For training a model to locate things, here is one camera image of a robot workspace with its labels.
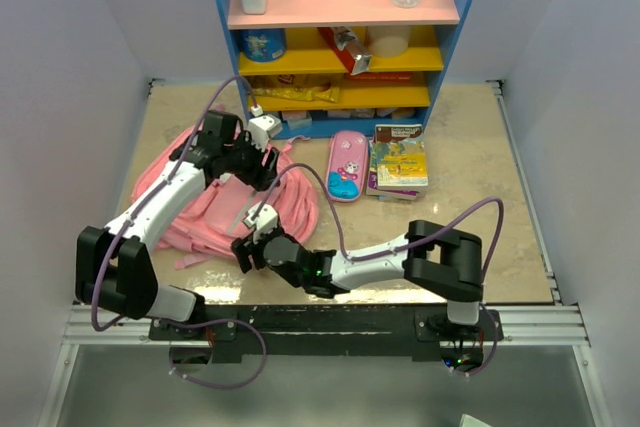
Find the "white wall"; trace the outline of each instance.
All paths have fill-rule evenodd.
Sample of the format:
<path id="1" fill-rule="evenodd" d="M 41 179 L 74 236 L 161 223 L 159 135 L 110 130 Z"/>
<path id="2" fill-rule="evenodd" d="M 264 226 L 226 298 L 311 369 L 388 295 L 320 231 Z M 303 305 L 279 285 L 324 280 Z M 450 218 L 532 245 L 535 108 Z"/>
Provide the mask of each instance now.
<path id="1" fill-rule="evenodd" d="M 107 0 L 144 73 L 171 79 L 231 74 L 214 0 Z M 448 80 L 506 77 L 550 0 L 475 0 Z"/>
<path id="2" fill-rule="evenodd" d="M 553 0 L 506 83 L 563 300 L 621 427 L 640 418 L 638 26 L 640 0 Z"/>
<path id="3" fill-rule="evenodd" d="M 105 0 L 0 0 L 0 425 L 37 422 L 75 238 L 113 212 L 144 79 Z"/>

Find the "blue can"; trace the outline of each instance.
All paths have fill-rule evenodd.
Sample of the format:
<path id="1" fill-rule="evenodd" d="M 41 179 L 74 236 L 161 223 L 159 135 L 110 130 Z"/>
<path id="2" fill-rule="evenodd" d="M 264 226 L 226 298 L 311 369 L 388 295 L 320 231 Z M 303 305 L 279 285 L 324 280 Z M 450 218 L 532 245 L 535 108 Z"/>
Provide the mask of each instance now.
<path id="1" fill-rule="evenodd" d="M 284 29 L 243 30 L 242 48 L 254 62 L 271 62 L 287 51 L 287 36 Z"/>

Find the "blue shelf frame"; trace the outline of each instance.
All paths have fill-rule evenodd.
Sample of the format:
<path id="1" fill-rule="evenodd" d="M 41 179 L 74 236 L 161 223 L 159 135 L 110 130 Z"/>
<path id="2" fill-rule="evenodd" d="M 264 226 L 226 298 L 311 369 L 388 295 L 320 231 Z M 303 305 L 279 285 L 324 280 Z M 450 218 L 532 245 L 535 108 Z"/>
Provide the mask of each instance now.
<path id="1" fill-rule="evenodd" d="M 227 42 L 227 50 L 229 52 L 229 58 L 231 59 L 231 65 L 233 71 L 238 74 L 238 55 L 240 53 L 240 47 L 237 40 L 236 33 L 229 30 L 229 5 L 231 0 L 216 0 L 216 7 L 220 16 L 220 22 L 222 24 L 222 30 Z M 469 9 L 473 0 L 454 0 L 458 15 L 460 16 L 460 22 L 456 25 L 436 25 L 436 37 L 440 45 L 440 53 L 444 67 L 439 72 L 425 72 L 427 89 L 429 91 L 429 97 L 431 99 L 431 105 L 426 107 L 416 106 L 416 114 L 413 117 L 406 119 L 388 119 L 388 118 L 373 118 L 373 119 L 331 119 L 327 118 L 325 114 L 321 112 L 312 112 L 313 123 L 310 127 L 305 129 L 298 129 L 290 131 L 284 123 L 283 131 L 277 136 L 278 138 L 291 138 L 295 135 L 306 135 L 309 137 L 331 137 L 340 130 L 356 130 L 362 132 L 367 136 L 373 135 L 373 130 L 376 124 L 379 123 L 396 123 L 396 124 L 415 124 L 420 123 L 424 127 L 427 126 L 429 117 L 433 112 L 434 105 L 440 93 L 440 88 L 446 76 L 447 70 L 453 58 L 453 53 L 460 38 L 460 33 L 464 27 L 464 23 L 467 20 Z M 247 95 L 244 87 L 240 87 L 240 98 L 244 108 L 245 115 L 250 117 L 249 106 L 247 103 Z"/>

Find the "red packaging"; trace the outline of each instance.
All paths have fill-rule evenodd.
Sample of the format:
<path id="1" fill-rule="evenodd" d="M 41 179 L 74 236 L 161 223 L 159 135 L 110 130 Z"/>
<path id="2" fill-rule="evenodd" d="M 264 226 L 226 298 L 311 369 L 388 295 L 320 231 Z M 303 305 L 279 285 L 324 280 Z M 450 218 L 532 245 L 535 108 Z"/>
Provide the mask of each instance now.
<path id="1" fill-rule="evenodd" d="M 411 72 L 363 72 L 358 75 L 344 74 L 349 80 L 392 80 L 395 82 L 409 82 Z"/>
<path id="2" fill-rule="evenodd" d="M 352 29 L 348 27 L 318 27 L 318 32 L 350 74 L 356 75 L 369 70 L 371 52 Z"/>

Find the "book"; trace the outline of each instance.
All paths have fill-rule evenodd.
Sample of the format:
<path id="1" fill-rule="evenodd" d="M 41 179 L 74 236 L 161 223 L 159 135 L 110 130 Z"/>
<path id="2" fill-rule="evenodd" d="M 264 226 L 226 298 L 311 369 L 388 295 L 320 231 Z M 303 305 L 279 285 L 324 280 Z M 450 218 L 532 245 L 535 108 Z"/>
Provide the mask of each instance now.
<path id="1" fill-rule="evenodd" d="M 369 140 L 369 152 L 373 150 L 373 140 Z M 376 172 L 376 162 L 373 155 L 369 155 L 369 174 L 367 176 L 367 185 L 364 193 L 366 195 L 376 195 L 381 200 L 386 198 L 416 200 L 424 194 L 424 191 L 418 190 L 401 190 L 401 189 L 383 189 L 378 186 L 378 173 Z"/>
<path id="2" fill-rule="evenodd" d="M 429 185 L 422 125 L 376 125 L 372 157 L 379 187 L 424 190 Z"/>

